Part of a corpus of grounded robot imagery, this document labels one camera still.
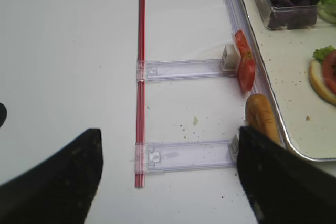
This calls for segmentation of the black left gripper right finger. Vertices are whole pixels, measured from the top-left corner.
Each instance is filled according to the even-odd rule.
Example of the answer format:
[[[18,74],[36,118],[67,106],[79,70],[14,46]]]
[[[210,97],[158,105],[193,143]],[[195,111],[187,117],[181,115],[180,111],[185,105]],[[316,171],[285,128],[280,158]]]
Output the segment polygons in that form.
[[[335,223],[335,177],[250,126],[239,129],[237,171],[258,223]]]

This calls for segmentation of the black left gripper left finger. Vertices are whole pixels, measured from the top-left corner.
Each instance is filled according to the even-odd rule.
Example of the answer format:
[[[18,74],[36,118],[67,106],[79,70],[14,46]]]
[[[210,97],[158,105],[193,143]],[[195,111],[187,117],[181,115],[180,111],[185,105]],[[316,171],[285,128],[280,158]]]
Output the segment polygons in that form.
[[[85,223],[103,172],[100,129],[1,185],[1,223]]]

